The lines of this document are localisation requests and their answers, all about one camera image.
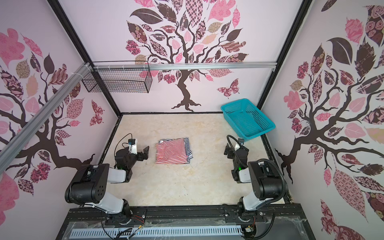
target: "black wire basket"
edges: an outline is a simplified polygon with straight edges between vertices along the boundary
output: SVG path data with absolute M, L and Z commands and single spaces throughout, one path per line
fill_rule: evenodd
M 148 61 L 124 61 L 127 66 L 95 66 L 82 81 L 89 93 L 101 92 L 103 81 L 106 89 L 111 93 L 149 93 L 152 84 L 152 76 Z

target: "striped cloth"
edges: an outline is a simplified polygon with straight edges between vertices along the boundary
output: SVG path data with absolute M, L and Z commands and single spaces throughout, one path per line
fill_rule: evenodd
M 183 138 L 156 144 L 155 164 L 186 164 L 187 160 Z
M 193 158 L 192 156 L 192 151 L 189 145 L 189 138 L 185 137 L 184 139 L 184 144 L 185 144 L 185 154 L 187 155 L 187 163 L 190 163 L 191 159 Z M 174 139 L 161 139 L 159 140 L 159 143 L 166 142 L 166 141 L 172 141 Z

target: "black and white striped fabric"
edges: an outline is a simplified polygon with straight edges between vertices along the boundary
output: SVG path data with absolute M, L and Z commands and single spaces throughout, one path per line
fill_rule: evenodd
M 185 144 L 185 154 L 187 155 L 187 163 L 190 163 L 191 159 L 193 158 L 192 156 L 192 151 L 189 145 L 189 138 L 184 137 L 184 144 Z M 172 141 L 174 139 L 161 139 L 159 140 L 159 143 L 166 142 L 166 141 Z

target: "butterfly decal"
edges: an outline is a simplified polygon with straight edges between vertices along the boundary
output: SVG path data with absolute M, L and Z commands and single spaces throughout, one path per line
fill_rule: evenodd
M 238 93 L 239 92 L 239 88 L 237 87 L 237 85 L 239 85 L 239 79 L 236 78 L 232 83 L 231 83 L 231 86 L 229 88 L 218 88 L 217 90 L 221 93 L 224 93 L 224 96 L 228 97 L 229 99 L 229 96 L 232 95 L 232 93 Z
M 103 122 L 103 118 L 101 115 L 103 114 L 103 110 L 101 107 L 97 106 L 97 104 L 92 100 L 92 108 L 95 112 L 95 115 L 93 115 L 91 122 L 89 123 L 90 126 L 97 124 L 100 124 Z

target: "wire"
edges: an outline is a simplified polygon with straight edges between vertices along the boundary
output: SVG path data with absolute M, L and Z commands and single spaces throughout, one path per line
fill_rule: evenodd
M 244 164 L 242 161 L 240 161 L 240 158 L 239 158 L 239 156 L 237 155 L 237 153 L 236 153 L 236 151 L 235 151 L 235 148 L 233 147 L 233 145 L 232 145 L 232 143 L 231 143 L 231 140 L 229 140 L 229 138 L 234 139 L 234 140 L 237 142 L 237 144 L 239 144 L 239 146 L 241 146 L 241 144 L 240 144 L 239 141 L 238 141 L 236 138 L 234 138 L 233 136 L 231 136 L 231 135 L 227 135 L 227 141 L 228 141 L 228 143 L 229 143 L 229 146 L 231 146 L 231 148 L 232 148 L 233 152 L 235 153 L 235 155 L 236 155 L 238 161 L 240 162 L 240 164 L 241 164 L 243 167 L 247 168 L 248 166 L 247 166 L 246 164 Z
M 123 140 L 123 139 L 124 139 L 126 136 L 128 136 L 129 134 L 131 135 L 131 138 L 133 139 L 132 133 L 128 133 L 128 134 L 125 135 L 122 139 L 120 139 L 120 141 L 116 144 L 114 155 L 116 155 L 116 148 L 118 147 L 118 145 L 119 145 L 119 143 L 121 142 L 121 140 Z

